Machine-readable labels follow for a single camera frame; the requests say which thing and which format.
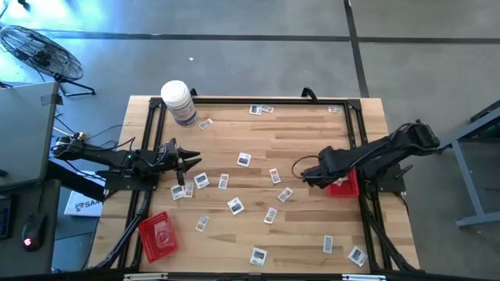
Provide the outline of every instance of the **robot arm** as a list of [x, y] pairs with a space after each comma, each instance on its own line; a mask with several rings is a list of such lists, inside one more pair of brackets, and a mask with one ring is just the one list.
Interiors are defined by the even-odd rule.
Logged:
[[324, 148], [318, 154], [319, 165], [306, 169], [301, 176], [311, 187], [322, 189], [354, 168], [371, 180], [410, 155], [433, 154], [438, 147], [439, 140], [432, 129], [417, 120], [353, 150]]
[[[129, 140], [130, 147], [134, 140]], [[177, 182], [184, 185], [184, 174], [201, 159], [189, 159], [200, 155], [197, 151], [186, 151], [177, 145], [175, 138], [160, 147], [159, 151], [146, 149], [113, 151], [85, 144], [77, 137], [59, 137], [52, 149], [55, 158], [61, 160], [84, 159], [103, 165], [109, 170], [96, 173], [106, 180], [119, 182], [116, 186], [130, 189], [142, 189], [153, 175], [165, 171], [177, 172]]]

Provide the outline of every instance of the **concrete floor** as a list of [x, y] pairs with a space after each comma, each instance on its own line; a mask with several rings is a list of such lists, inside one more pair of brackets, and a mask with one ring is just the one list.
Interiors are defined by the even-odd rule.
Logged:
[[[126, 34], [349, 35], [342, 0], [31, 2], [30, 12], [13, 2], [0, 24]], [[352, 9], [364, 37], [500, 37], [495, 0], [352, 0]], [[55, 40], [82, 62], [80, 82], [98, 92], [65, 98], [59, 108], [63, 121], [90, 135], [121, 123], [130, 95], [159, 94], [172, 79], [199, 94], [297, 96], [310, 86], [319, 96], [360, 97], [349, 42]], [[499, 97], [500, 44], [363, 43], [359, 50], [370, 97], [382, 98], [392, 130], [422, 119], [444, 138]], [[41, 80], [8, 53], [0, 53], [0, 65], [1, 81]], [[94, 144], [119, 133], [105, 133]], [[411, 157], [403, 164], [415, 166], [405, 182], [422, 269], [497, 279], [500, 223], [455, 227], [455, 219], [473, 209], [454, 155]], [[80, 269], [93, 222], [58, 218], [55, 268]], [[87, 234], [64, 239], [79, 233]], [[68, 247], [83, 254], [71, 259]]]

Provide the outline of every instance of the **plastic jar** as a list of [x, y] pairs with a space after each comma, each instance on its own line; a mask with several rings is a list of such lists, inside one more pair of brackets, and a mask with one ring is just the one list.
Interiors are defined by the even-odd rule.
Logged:
[[172, 80], [165, 83], [161, 95], [177, 124], [190, 126], [196, 122], [195, 104], [184, 82]]

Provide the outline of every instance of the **wooden tabletop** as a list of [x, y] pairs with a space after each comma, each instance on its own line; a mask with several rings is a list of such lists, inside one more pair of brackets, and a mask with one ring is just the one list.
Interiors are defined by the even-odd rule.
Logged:
[[[150, 98], [130, 97], [120, 143], [136, 137], [134, 147], [140, 147]], [[361, 102], [368, 140], [386, 135], [381, 100], [363, 98]], [[149, 215], [168, 212], [180, 250], [152, 264], [143, 256], [141, 271], [368, 272], [368, 262], [360, 268], [347, 258], [355, 245], [366, 251], [357, 198], [332, 198], [326, 190], [311, 188], [291, 175], [291, 165], [302, 156], [317, 155], [328, 145], [349, 149], [344, 114], [329, 113], [327, 106], [322, 105], [275, 105], [273, 113], [254, 116], [248, 114], [248, 108], [196, 105], [198, 122], [187, 128], [178, 126], [167, 113], [162, 142], [175, 137], [183, 148], [200, 151], [203, 160], [187, 173], [186, 179], [192, 181], [195, 175], [207, 173], [210, 185], [195, 189], [193, 198], [174, 201], [170, 193], [170, 188], [177, 184], [174, 173], [161, 176]], [[354, 114], [352, 117], [357, 130]], [[214, 124], [200, 130], [198, 124], [208, 118]], [[240, 152], [252, 155], [248, 168], [236, 165]], [[317, 165], [317, 160], [299, 162], [296, 171], [300, 173], [313, 165]], [[281, 183], [273, 185], [269, 175], [272, 168], [277, 168]], [[230, 175], [227, 190], [217, 188], [221, 173]], [[294, 193], [281, 203], [277, 196], [285, 187]], [[227, 207], [227, 202], [235, 197], [245, 207], [238, 215], [232, 215]], [[130, 192], [120, 191], [104, 203], [90, 266], [101, 261], [122, 234], [129, 200]], [[393, 194], [380, 194], [380, 204], [388, 236], [408, 262], [418, 268], [404, 204]], [[272, 225], [263, 222], [269, 207], [278, 210]], [[210, 220], [200, 233], [195, 227], [202, 215]], [[131, 240], [129, 261], [136, 235]], [[322, 252], [324, 235], [334, 237], [333, 254]], [[373, 237], [377, 260], [382, 264], [380, 244], [376, 235]], [[250, 264], [253, 247], [268, 252], [263, 267]]]

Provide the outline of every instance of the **red basket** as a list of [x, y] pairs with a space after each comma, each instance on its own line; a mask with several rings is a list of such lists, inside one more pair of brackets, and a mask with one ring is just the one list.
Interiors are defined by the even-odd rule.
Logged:
[[166, 212], [159, 213], [139, 223], [139, 234], [149, 263], [158, 261], [179, 250], [172, 222]]
[[345, 180], [342, 185], [332, 183], [328, 186], [328, 191], [332, 197], [358, 197], [359, 187], [358, 178], [356, 177], [356, 169], [352, 169], [347, 173], [348, 180]]

